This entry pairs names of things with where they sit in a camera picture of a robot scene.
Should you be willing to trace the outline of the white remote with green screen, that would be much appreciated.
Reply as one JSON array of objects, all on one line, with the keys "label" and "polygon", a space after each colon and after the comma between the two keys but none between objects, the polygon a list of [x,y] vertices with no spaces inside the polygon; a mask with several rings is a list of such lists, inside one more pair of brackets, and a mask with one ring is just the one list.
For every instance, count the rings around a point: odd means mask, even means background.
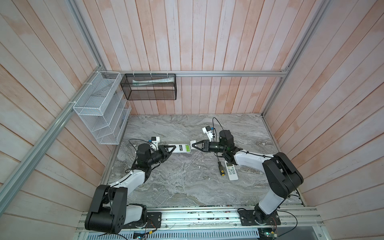
[{"label": "white remote with green screen", "polygon": [[190,153],[191,147],[189,144],[175,144],[177,148],[174,150],[173,154],[184,154]]}]

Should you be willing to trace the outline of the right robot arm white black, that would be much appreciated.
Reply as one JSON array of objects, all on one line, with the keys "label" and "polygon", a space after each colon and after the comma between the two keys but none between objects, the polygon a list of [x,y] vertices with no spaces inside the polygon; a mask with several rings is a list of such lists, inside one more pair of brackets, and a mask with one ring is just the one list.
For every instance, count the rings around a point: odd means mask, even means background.
[{"label": "right robot arm white black", "polygon": [[252,211],[253,224],[266,225],[268,219],[276,214],[278,207],[304,182],[303,176],[282,152],[274,155],[251,153],[235,146],[234,137],[229,130],[220,131],[219,136],[217,142],[193,141],[192,147],[201,152],[221,154],[232,165],[253,168],[266,175],[269,190]]}]

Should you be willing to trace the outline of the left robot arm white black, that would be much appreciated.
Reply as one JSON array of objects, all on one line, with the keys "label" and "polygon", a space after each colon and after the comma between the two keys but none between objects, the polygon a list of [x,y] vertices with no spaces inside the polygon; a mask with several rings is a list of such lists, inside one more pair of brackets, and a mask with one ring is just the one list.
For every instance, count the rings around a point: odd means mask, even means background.
[{"label": "left robot arm white black", "polygon": [[128,195],[150,177],[152,170],[164,163],[177,146],[150,144],[137,147],[136,158],[126,176],[110,185],[96,188],[85,220],[85,229],[106,234],[118,234],[124,226],[137,228],[148,224],[147,207],[142,204],[128,204]]}]

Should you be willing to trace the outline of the white air conditioner remote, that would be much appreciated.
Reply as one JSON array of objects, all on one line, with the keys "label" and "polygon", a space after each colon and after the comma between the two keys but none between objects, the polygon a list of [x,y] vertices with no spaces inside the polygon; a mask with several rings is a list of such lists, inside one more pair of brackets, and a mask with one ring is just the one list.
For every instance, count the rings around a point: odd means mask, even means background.
[{"label": "white air conditioner remote", "polygon": [[239,179],[236,168],[233,164],[225,162],[227,174],[230,181],[237,181]]}]

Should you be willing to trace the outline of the white paper in basket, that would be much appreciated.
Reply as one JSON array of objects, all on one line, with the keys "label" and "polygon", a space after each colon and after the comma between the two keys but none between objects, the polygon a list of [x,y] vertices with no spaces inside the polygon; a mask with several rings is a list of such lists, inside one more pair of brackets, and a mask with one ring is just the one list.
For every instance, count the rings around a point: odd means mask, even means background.
[{"label": "white paper in basket", "polygon": [[132,87],[172,87],[175,83],[174,77],[160,79],[132,80]]}]

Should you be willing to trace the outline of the green circuit board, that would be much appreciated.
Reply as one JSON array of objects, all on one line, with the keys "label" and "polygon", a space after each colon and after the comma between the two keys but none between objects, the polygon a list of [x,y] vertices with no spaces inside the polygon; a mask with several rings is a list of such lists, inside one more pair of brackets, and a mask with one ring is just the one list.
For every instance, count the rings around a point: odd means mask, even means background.
[{"label": "green circuit board", "polygon": [[149,234],[150,234],[149,232],[146,232],[146,233],[136,233],[136,232],[134,232],[133,233],[133,239],[134,240],[146,240],[148,238]]}]

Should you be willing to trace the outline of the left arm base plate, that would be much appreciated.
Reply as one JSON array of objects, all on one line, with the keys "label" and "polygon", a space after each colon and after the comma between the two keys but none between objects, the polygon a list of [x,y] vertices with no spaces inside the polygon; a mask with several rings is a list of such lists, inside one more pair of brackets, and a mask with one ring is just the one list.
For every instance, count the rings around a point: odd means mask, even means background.
[{"label": "left arm base plate", "polygon": [[158,229],[161,227],[162,213],[161,212],[148,212],[145,217],[139,221],[128,223],[123,226],[123,229],[145,229],[152,228]]}]

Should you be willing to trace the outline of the aluminium mounting rail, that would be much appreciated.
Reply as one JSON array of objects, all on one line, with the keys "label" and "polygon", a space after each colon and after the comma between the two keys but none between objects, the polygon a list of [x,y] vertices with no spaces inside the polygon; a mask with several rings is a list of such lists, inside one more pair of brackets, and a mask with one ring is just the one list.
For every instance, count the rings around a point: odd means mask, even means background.
[{"label": "aluminium mounting rail", "polygon": [[257,225],[254,211],[254,207],[250,206],[148,208],[150,217],[160,214],[150,222],[150,226],[155,225],[158,230],[293,228],[325,225],[316,208],[299,204],[281,205],[264,225]]}]

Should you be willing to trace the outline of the black mesh wall basket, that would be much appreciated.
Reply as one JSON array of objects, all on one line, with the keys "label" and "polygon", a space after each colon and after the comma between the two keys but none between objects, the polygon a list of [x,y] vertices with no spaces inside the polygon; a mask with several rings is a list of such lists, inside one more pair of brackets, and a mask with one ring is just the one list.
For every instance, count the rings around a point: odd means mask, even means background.
[{"label": "black mesh wall basket", "polygon": [[[172,87],[132,87],[132,80],[160,79],[174,77]],[[160,101],[177,99],[177,81],[175,74],[124,74],[120,86],[129,101]]]}]

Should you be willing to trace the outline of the white mesh wall shelf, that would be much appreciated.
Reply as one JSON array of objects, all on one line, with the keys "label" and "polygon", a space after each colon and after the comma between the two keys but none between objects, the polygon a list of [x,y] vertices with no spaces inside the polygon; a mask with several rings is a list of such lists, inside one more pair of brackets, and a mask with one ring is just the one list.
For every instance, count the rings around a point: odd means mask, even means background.
[{"label": "white mesh wall shelf", "polygon": [[131,107],[127,107],[119,72],[98,72],[86,84],[74,104],[74,111],[100,145],[118,145]]}]

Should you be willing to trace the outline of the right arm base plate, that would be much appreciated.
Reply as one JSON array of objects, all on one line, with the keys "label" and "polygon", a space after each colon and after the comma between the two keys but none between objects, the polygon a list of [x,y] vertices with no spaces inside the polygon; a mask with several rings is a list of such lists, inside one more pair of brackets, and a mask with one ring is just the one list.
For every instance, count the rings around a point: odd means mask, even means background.
[{"label": "right arm base plate", "polygon": [[266,215],[259,210],[246,210],[244,208],[237,209],[242,226],[279,226],[281,225],[280,217],[277,211]]}]

